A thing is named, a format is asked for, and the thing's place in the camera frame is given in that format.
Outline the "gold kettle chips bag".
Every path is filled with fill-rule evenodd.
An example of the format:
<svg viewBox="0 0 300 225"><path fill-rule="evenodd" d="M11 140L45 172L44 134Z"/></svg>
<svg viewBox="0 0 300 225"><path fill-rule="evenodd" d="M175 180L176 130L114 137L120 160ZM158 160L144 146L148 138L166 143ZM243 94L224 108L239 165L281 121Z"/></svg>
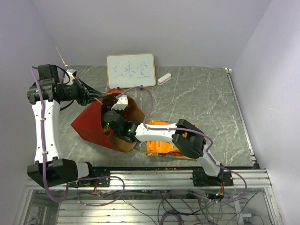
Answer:
<svg viewBox="0 0 300 225"><path fill-rule="evenodd" d="M171 125L172 128L175 127L176 123L170 123L163 120L157 119L150 119L147 125L160 125L160 126L169 126ZM187 137L187 132L182 131L181 135L183 137ZM146 142L146 155L147 156L163 156L163 157L170 157L170 158L178 158L178 159L188 159L194 160L190 157L185 156L180 150L176 147L176 145L172 142L171 138L160 138L154 139L151 141Z"/></svg>

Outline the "red Doritos bag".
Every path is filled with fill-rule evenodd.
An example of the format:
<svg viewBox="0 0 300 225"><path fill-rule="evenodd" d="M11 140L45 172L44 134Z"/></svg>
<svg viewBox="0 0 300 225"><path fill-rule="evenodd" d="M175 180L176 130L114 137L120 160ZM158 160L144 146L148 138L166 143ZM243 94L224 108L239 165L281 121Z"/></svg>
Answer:
<svg viewBox="0 0 300 225"><path fill-rule="evenodd" d="M186 156L184 156L179 151L169 151L169 152L163 153L163 155L165 155L167 157L173 157L173 158L186 158Z"/></svg>

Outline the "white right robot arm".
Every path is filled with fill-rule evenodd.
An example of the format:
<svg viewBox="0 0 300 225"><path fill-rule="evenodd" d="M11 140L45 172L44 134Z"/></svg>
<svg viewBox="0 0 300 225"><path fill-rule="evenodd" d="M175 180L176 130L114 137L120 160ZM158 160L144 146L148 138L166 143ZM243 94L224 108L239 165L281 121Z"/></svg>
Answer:
<svg viewBox="0 0 300 225"><path fill-rule="evenodd" d="M209 139L200 129L187 120L167 125L151 125L125 120L115 110L106 112L103 120L115 137L127 143L163 141L174 144L184 156L198 160L204 170L202 182L205 186L221 185L224 176L223 165L210 152Z"/></svg>

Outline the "orange snack bag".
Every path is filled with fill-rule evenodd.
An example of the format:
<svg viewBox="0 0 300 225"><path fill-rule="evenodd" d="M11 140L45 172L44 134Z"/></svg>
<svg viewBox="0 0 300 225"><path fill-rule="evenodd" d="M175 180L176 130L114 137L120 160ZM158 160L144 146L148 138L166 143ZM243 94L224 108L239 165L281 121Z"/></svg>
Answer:
<svg viewBox="0 0 300 225"><path fill-rule="evenodd" d="M146 154L148 156L165 156L163 153L169 151L179 151L172 142L163 141L147 141Z"/></svg>

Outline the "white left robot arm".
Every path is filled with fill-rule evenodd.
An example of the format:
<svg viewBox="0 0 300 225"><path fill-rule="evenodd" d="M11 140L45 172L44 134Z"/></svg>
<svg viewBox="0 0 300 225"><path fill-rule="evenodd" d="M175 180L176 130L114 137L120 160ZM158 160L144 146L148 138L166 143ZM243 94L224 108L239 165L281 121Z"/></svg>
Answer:
<svg viewBox="0 0 300 225"><path fill-rule="evenodd" d="M91 186L96 179L89 162L77 163L64 159L60 148L59 113L62 102L77 102L86 106L106 97L106 94L90 87L65 71L67 81L61 81L53 64L32 67L38 71L34 84L27 92L36 123L36 155L34 164L27 167L28 176L42 188L79 181Z"/></svg>

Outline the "red brown paper bag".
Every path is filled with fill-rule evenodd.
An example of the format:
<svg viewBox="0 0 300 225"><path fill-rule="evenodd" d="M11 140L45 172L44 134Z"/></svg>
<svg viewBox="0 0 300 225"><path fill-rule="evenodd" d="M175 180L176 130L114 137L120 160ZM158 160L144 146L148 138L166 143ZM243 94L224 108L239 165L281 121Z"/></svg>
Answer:
<svg viewBox="0 0 300 225"><path fill-rule="evenodd" d="M128 153L134 149L136 142L128 143L114 134L106 136L103 132L106 126L103 116L114 105L115 97L121 92L121 90L112 89L107 92L105 98L96 99L71 123L71 126L85 141Z"/></svg>

